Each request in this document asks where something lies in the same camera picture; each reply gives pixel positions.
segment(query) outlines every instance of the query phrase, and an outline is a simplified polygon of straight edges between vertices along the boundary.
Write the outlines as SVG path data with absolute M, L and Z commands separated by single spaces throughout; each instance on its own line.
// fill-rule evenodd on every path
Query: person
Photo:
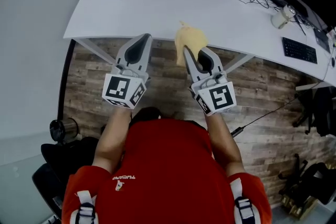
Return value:
M 207 131 L 195 122 L 165 119 L 153 108 L 130 120 L 131 110 L 115 108 L 92 166 L 70 176 L 63 223 L 81 223 L 76 217 L 88 209 L 81 193 L 96 196 L 93 216 L 102 224 L 271 223 L 264 186 L 245 172 L 221 114 L 205 116 Z M 232 185 L 238 180 L 239 196 L 249 199 L 260 222 L 235 222 L 242 197 L 234 197 Z

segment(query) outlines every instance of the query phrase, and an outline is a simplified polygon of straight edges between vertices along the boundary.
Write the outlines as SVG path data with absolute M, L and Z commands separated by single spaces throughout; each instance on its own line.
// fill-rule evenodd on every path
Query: desk leg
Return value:
M 320 82 L 320 83 L 313 83 L 313 84 L 308 84 L 308 85 L 297 86 L 297 87 L 295 87 L 295 90 L 296 91 L 304 91 L 304 90 L 318 89 L 318 88 L 324 88 L 324 87 L 329 87 L 329 86 L 331 86 L 331 85 L 323 81 L 323 82 Z
M 241 65 L 243 65 L 244 63 L 246 63 L 248 60 L 252 58 L 253 56 L 249 54 L 239 54 L 224 67 L 224 71 L 226 73 L 229 73 L 235 70 L 237 67 L 240 67 Z
M 87 38 L 76 38 L 74 39 L 76 42 L 80 43 L 83 47 L 87 48 L 88 50 L 92 51 L 95 55 L 98 55 L 101 59 L 105 60 L 106 62 L 113 64 L 115 63 L 115 59 L 99 48 L 96 44 L 90 41 Z

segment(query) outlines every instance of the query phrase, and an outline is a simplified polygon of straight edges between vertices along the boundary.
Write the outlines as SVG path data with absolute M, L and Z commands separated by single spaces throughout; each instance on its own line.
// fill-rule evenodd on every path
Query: white strap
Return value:
M 230 183 L 233 198 L 235 200 L 243 195 L 243 186 L 241 184 L 242 181 L 240 180 L 240 178 L 237 178 Z
M 259 214 L 257 207 L 251 204 L 249 199 L 242 199 L 243 186 L 242 186 L 242 181 L 240 180 L 240 178 L 237 178 L 234 181 L 232 181 L 230 183 L 230 187 L 231 187 L 233 197 L 235 199 L 235 203 L 237 201 L 239 204 L 239 207 L 243 208 L 243 209 L 239 209 L 237 205 L 235 205 L 235 208 L 234 208 L 235 223 L 243 224 L 244 220 L 247 220 L 254 216 L 255 224 L 261 224 L 260 214 Z
M 89 204 L 93 205 L 93 201 L 91 199 L 91 195 L 88 190 L 82 190 L 77 192 L 77 196 L 81 204 L 85 204 L 86 202 L 88 202 Z
M 72 212 L 70 217 L 70 224 L 98 224 L 98 215 L 96 212 L 93 214 L 94 204 L 96 202 L 97 196 L 91 198 L 90 192 L 88 190 L 77 192 L 77 196 L 81 206 L 79 210 Z

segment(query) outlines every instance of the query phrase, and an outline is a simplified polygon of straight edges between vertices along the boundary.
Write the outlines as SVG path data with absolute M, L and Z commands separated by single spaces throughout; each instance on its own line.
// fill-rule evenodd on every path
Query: shoulder strap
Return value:
M 77 192 L 80 207 L 71 214 L 70 224 L 98 224 L 98 215 L 94 209 L 96 196 L 91 198 L 88 190 Z
M 231 191 L 235 199 L 234 216 L 236 224 L 261 224 L 258 209 L 243 197 L 243 186 L 240 178 L 230 183 Z

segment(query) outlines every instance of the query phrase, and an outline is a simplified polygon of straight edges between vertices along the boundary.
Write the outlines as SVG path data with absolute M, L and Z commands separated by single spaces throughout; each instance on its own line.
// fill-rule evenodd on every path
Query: black chair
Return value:
M 300 183 L 301 174 L 305 170 L 305 168 L 306 168 L 306 166 L 308 164 L 308 162 L 306 160 L 304 160 L 302 162 L 303 166 L 300 168 L 300 157 L 299 157 L 299 155 L 295 154 L 294 157 L 296 158 L 294 173 L 292 173 L 289 176 L 283 176 L 282 173 L 280 173 L 278 175 L 279 179 L 281 179 L 281 180 L 287 180 L 284 188 L 279 191 L 280 195 L 285 194 L 287 191 L 290 190 L 290 188 L 292 186 L 297 185 L 297 184 Z
M 308 119 L 306 134 L 310 133 L 311 127 L 316 127 L 321 136 L 336 135 L 336 110 L 333 109 L 332 103 L 334 97 L 336 97 L 336 88 L 334 87 L 320 88 L 316 91 L 314 97 L 313 90 L 301 94 L 298 99 L 305 110 L 302 117 L 293 123 L 293 127 L 300 126 Z
M 33 174 L 32 179 L 49 208 L 59 219 L 69 176 L 75 174 L 80 167 L 92 164 L 97 144 L 98 139 L 85 137 L 65 145 L 41 146 L 47 163 Z
M 300 169 L 299 155 L 296 154 L 295 157 L 295 172 L 288 177 L 279 174 L 280 179 L 287 180 L 279 194 L 289 196 L 298 208 L 304 207 L 310 196 L 324 205 L 328 204 L 336 195 L 336 169 L 327 169 L 324 163 L 317 163 L 311 165 L 301 176 L 308 162 L 303 161 L 304 165 Z

